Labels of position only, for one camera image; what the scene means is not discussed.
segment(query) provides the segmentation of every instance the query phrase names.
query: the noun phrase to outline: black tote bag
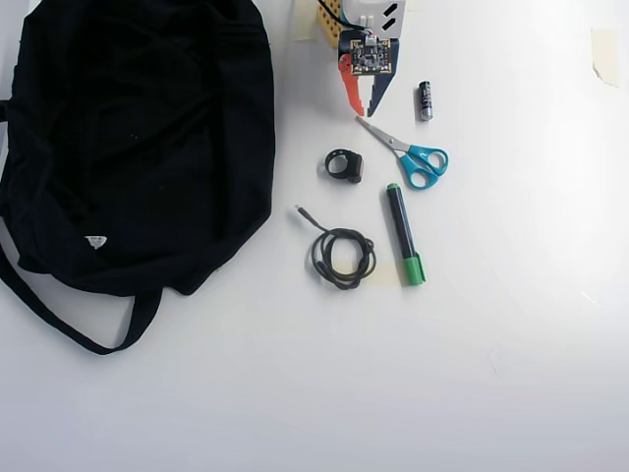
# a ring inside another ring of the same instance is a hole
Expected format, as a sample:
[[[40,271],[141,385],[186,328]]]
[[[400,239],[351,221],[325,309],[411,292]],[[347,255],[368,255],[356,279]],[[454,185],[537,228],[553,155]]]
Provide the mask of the black tote bag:
[[[268,39],[251,0],[43,0],[24,24],[0,215],[19,266],[135,297],[124,342],[61,321],[0,248],[0,278],[97,354],[142,336],[162,289],[190,295],[270,215]]]

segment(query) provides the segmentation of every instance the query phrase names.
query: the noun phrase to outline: black cable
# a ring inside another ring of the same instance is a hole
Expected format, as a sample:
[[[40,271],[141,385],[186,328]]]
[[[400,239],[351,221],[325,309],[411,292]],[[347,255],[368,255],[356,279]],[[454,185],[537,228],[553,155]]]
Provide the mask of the black cable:
[[[361,27],[360,25],[354,25],[348,22],[344,22],[343,20],[341,20],[339,17],[337,17],[336,15],[334,15],[334,13],[332,13],[332,10],[330,10],[330,7],[328,7],[325,3],[325,0],[318,0],[318,4],[323,7],[323,10],[325,10],[325,12],[330,16],[330,18],[332,20],[334,20],[336,23],[338,23],[339,25],[342,25],[345,28],[349,28],[352,30],[358,30],[358,31],[365,31],[367,30],[366,27]]]
[[[301,216],[320,229],[323,234],[316,238],[311,248],[311,261],[318,274],[330,283],[333,283],[339,290],[350,290],[358,288],[361,280],[369,277],[375,270],[375,252],[373,251],[373,241],[366,238],[354,229],[335,228],[326,229],[316,222],[316,220],[302,207],[298,206],[297,211]],[[332,266],[332,248],[338,239],[348,239],[356,241],[361,247],[363,255],[358,261],[357,269],[352,273],[341,273],[334,270]]]

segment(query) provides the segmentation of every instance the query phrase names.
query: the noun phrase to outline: circuit board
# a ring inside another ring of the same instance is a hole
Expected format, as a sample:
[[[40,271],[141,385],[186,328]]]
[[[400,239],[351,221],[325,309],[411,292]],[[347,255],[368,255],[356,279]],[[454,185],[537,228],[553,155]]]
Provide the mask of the circuit board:
[[[391,74],[391,41],[375,36],[350,40],[353,76]]]

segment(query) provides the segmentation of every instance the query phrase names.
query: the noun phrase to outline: bag handle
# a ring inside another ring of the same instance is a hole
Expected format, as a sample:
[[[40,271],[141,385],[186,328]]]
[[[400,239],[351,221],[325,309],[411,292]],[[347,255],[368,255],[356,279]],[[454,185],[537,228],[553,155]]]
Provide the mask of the bag handle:
[[[6,121],[5,101],[0,101],[0,123]],[[134,345],[144,334],[150,323],[155,318],[161,302],[161,290],[146,292],[136,296],[134,308],[131,313],[131,322],[125,340],[118,347],[104,347],[65,323],[35,295],[26,282],[18,275],[0,245],[0,279],[15,292],[18,297],[42,320],[52,327],[59,329],[66,336],[79,343],[85,349],[104,356],[113,352],[122,351]]]

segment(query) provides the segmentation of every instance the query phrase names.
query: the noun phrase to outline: blue scissors handle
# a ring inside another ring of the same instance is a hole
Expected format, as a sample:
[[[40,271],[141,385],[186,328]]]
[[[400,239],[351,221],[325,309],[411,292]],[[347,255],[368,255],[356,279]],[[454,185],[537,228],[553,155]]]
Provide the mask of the blue scissors handle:
[[[432,172],[429,167],[422,167],[422,165],[418,164],[409,154],[405,153],[402,157],[400,157],[400,164],[404,169],[409,185],[415,190],[429,189],[439,180],[439,176]],[[413,182],[413,174],[416,173],[422,174],[426,178],[426,183],[424,185],[417,185]]]
[[[432,154],[441,154],[443,163],[433,165],[429,158]],[[437,183],[448,168],[448,153],[435,147],[410,146],[408,152],[400,157],[400,164],[404,169],[409,185],[415,190],[425,190]],[[420,173],[425,177],[426,183],[418,185],[413,182],[413,174]]]
[[[423,165],[427,166],[438,177],[441,177],[445,171],[448,170],[450,158],[448,157],[448,153],[443,149],[437,147],[410,146],[408,153],[411,154],[411,157],[418,159]],[[443,158],[441,165],[433,165],[430,162],[431,155],[440,155]]]

